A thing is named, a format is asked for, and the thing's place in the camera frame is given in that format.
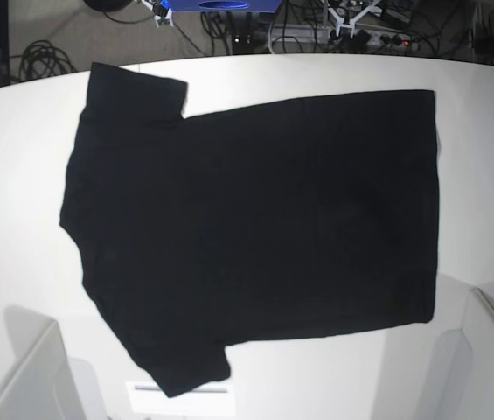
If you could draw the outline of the white label plate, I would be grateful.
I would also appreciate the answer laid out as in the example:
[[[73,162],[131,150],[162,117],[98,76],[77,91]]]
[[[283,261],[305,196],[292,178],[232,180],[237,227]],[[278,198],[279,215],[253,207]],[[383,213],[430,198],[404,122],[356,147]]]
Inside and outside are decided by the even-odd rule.
[[[127,381],[125,385],[135,413],[181,417],[234,417],[236,413],[230,383],[208,383],[173,397],[154,382]]]

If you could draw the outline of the black T-shirt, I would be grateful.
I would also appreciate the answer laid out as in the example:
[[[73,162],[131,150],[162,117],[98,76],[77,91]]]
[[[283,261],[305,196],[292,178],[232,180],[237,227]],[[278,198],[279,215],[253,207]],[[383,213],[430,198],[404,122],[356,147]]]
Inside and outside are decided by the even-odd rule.
[[[432,91],[183,117],[186,98],[94,64],[59,220],[88,296],[168,397],[227,379],[229,346],[433,318]]]

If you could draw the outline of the blue box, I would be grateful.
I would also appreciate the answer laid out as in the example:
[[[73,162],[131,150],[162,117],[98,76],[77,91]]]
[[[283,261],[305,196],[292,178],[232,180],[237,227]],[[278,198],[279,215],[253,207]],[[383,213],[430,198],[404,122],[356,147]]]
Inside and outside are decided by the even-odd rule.
[[[282,0],[169,0],[176,12],[248,11],[273,13]]]

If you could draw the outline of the white partition right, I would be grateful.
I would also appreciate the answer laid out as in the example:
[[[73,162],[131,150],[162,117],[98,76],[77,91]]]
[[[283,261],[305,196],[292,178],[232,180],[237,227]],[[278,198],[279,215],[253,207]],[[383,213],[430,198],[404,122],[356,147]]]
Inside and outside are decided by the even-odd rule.
[[[494,419],[494,308],[470,292],[462,326],[435,343],[417,419]]]

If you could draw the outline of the white partition left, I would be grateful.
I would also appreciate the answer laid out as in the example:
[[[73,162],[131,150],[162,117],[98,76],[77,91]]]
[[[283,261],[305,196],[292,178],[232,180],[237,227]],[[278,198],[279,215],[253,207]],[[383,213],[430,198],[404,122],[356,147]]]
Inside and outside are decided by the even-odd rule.
[[[91,365],[68,356],[58,322],[0,309],[0,419],[105,419]]]

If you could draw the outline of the white partition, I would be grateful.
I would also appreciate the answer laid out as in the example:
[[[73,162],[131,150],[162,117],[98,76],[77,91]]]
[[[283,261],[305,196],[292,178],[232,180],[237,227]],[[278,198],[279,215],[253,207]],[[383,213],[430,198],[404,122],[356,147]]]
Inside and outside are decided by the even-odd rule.
[[[58,322],[0,309],[0,419],[105,419],[91,365],[68,356]]]
[[[417,419],[494,419],[494,308],[470,292],[462,326],[435,343]]]

